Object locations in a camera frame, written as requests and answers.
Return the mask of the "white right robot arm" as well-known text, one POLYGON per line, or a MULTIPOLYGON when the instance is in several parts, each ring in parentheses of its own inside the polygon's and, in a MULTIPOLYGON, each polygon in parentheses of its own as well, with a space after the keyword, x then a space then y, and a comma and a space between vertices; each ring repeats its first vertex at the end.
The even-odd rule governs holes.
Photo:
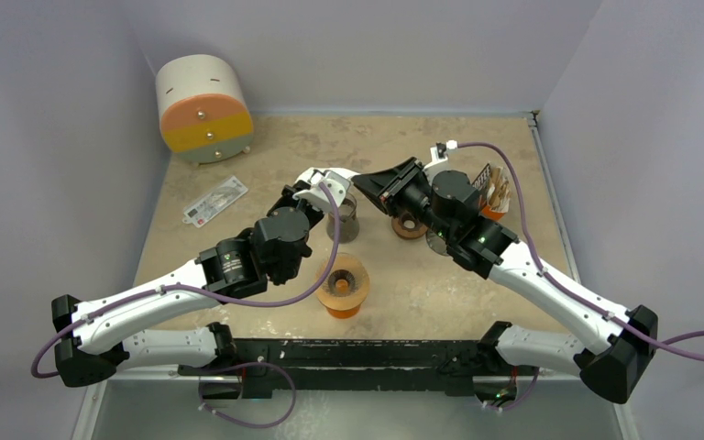
POLYGON ((514 232, 480 212, 481 193, 462 171, 428 177, 411 158, 391 169, 356 175, 351 182, 382 213, 409 215, 427 226, 458 266, 516 292, 569 332, 561 336, 498 325, 489 330, 494 338, 478 348, 486 371, 539 366, 579 377, 609 402, 630 399, 655 355, 642 340, 657 335, 654 311, 606 300, 533 256, 514 232))

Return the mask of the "white paper coffee filter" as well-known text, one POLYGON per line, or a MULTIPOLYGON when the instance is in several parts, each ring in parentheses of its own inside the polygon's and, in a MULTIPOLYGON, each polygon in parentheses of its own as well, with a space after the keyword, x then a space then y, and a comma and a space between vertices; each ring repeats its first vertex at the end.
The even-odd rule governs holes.
POLYGON ((338 167, 310 167, 304 170, 297 178, 297 182, 306 182, 310 185, 317 184, 322 179, 341 182, 344 186, 351 183, 351 179, 358 175, 357 171, 338 167))

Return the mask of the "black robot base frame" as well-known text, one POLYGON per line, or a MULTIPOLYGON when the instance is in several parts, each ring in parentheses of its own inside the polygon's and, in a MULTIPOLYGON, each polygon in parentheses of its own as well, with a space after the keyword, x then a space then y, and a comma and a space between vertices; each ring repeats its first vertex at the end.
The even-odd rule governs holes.
POLYGON ((233 337, 212 323, 211 361, 182 362, 181 376, 232 375, 243 397, 268 398, 276 390, 434 391, 482 402, 513 402, 517 380, 532 367, 514 367, 480 340, 280 339, 233 337))

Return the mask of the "clear ribbed glass dripper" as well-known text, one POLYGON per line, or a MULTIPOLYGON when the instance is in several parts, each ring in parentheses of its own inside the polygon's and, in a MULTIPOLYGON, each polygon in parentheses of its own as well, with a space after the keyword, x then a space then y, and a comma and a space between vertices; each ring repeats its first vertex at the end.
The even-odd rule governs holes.
POLYGON ((368 272, 359 258, 349 253, 339 253, 324 280, 322 291, 332 297, 348 297, 360 291, 368 279, 368 272))

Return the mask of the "grey glass carafe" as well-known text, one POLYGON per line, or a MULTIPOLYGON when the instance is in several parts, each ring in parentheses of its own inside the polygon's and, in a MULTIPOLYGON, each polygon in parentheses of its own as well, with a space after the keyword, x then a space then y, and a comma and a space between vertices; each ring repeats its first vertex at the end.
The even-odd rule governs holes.
MULTIPOLYGON (((350 243, 355 240, 359 234, 360 225, 357 215, 357 199, 349 193, 344 201, 338 206, 338 213, 340 215, 340 228, 338 234, 338 242, 340 244, 350 243)), ((335 221, 336 217, 332 212, 327 214, 327 224, 326 224, 326 234, 331 240, 336 239, 335 234, 335 221)))

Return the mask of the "clear plastic filter packet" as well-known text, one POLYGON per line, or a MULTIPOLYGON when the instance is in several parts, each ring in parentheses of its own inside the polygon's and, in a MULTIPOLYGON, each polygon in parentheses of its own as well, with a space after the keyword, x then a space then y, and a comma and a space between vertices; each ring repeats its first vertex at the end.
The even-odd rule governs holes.
POLYGON ((248 187, 236 176, 218 183, 195 202, 183 210, 182 221, 186 225, 201 228, 248 192, 248 187))

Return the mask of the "orange glass carafe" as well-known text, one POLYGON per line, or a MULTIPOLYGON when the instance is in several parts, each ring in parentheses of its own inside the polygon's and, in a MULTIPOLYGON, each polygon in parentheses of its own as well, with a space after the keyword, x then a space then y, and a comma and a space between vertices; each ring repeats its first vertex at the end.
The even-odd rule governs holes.
POLYGON ((352 308, 340 310, 326 306, 326 311, 336 319, 348 319, 355 316, 360 311, 361 305, 356 305, 352 308))

